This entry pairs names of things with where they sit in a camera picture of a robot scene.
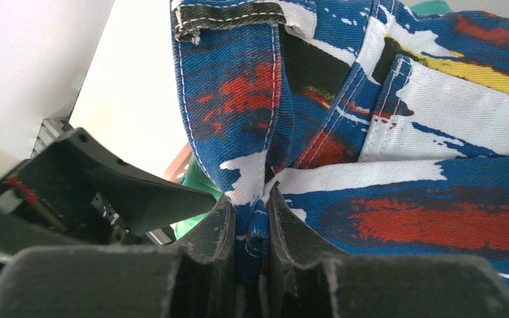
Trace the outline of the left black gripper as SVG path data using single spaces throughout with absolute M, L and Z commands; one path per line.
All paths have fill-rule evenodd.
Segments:
M 73 129 L 0 179 L 0 271 L 34 246 L 144 244 L 146 232 L 215 203 L 211 194 L 140 170 L 85 129 Z

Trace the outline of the teal shirt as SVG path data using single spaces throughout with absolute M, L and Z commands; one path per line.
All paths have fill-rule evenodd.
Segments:
M 410 9 L 421 16 L 443 16 L 452 12 L 450 6 L 443 0 L 420 1 L 411 5 Z

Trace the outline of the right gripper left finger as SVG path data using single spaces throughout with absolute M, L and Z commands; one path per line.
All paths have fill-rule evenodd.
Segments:
M 0 317 L 233 317 L 235 213 L 221 198 L 165 246 L 42 246 L 0 275 Z

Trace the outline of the pink perforated plastic basket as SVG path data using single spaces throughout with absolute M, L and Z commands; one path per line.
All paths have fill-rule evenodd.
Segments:
M 189 144 L 186 144 L 169 164 L 163 178 L 170 182 L 179 183 L 188 171 L 191 157 L 192 149 Z

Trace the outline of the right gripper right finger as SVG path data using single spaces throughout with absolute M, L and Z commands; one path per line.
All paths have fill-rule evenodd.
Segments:
M 484 259 L 350 255 L 270 190 L 269 317 L 509 317 L 509 289 Z

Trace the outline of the blue white striped garment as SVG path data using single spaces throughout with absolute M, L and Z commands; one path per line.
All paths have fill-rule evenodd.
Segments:
M 350 254 L 472 254 L 509 287 L 509 19 L 400 1 L 172 1 L 192 153 L 269 308 L 268 196 Z

